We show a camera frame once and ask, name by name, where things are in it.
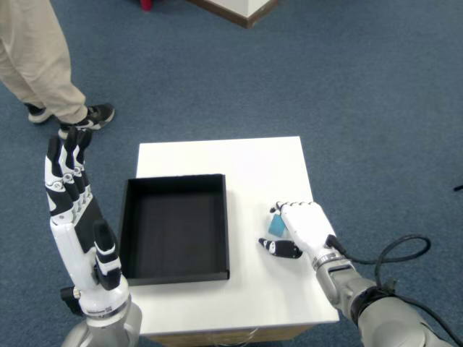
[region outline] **person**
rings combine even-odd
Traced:
[[[114,117],[111,104],[86,106],[72,84],[66,39],[49,0],[0,0],[0,80],[31,122],[56,117],[62,139],[72,125],[98,130]]]

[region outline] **khaki pants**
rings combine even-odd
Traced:
[[[45,106],[60,121],[87,115],[49,0],[0,0],[0,80],[23,103]]]

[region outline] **red object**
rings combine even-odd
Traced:
[[[151,4],[151,0],[140,0],[140,5],[142,5],[142,9],[144,9],[145,11],[149,11],[153,6]]]

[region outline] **shoe sole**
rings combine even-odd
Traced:
[[[45,123],[46,121],[48,121],[48,119],[51,116],[53,116],[53,114],[46,113],[46,112],[40,116],[33,116],[32,114],[29,113],[29,116],[27,116],[27,119],[29,119],[31,123],[40,124],[40,123]]]
[[[106,126],[110,121],[113,120],[114,118],[114,112],[115,112],[115,109],[112,111],[111,115],[107,118],[107,120],[101,122],[101,123],[98,123],[98,124],[94,124],[92,125],[91,127],[88,127],[88,128],[82,128],[82,129],[89,129],[89,130],[100,130],[101,128],[103,128],[104,126]],[[59,129],[58,130],[58,136],[60,138],[62,138],[63,140],[67,139],[67,132],[63,131],[62,129]]]

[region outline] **robot wrist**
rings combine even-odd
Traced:
[[[312,267],[315,271],[320,268],[320,266],[326,264],[327,262],[333,262],[335,260],[342,260],[345,259],[343,255],[341,255],[339,252],[336,250],[332,249],[330,250],[331,252],[326,253],[326,254],[320,254],[317,257],[313,258],[312,261]]]

